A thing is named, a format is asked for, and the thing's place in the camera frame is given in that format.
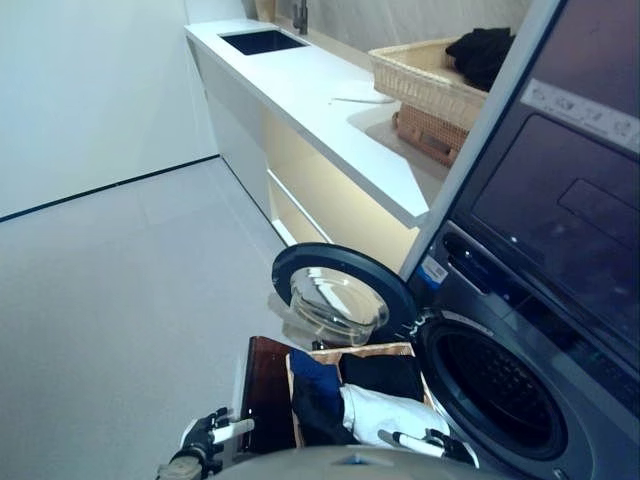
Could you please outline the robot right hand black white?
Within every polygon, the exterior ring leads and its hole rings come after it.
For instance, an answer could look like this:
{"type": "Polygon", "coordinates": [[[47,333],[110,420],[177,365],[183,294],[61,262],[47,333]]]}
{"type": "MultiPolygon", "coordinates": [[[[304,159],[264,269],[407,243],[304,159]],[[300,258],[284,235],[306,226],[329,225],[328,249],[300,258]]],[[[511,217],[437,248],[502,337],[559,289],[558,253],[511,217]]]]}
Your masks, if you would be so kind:
{"type": "Polygon", "coordinates": [[[422,438],[398,431],[391,433],[386,430],[379,430],[377,435],[392,446],[403,447],[430,457],[449,459],[470,465],[475,469],[479,468],[478,456],[468,443],[454,439],[436,429],[427,429],[422,438]]]}

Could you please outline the robot left hand black white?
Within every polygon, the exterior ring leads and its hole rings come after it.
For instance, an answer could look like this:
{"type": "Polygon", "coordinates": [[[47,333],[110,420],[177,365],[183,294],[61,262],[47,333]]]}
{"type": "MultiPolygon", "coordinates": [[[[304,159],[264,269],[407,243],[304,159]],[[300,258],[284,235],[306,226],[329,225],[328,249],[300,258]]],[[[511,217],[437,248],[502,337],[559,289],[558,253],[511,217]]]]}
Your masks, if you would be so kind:
{"type": "Polygon", "coordinates": [[[180,454],[212,460],[221,452],[222,445],[255,429],[255,421],[232,419],[232,410],[221,407],[214,412],[193,420],[185,429],[180,441],[180,454]]]}

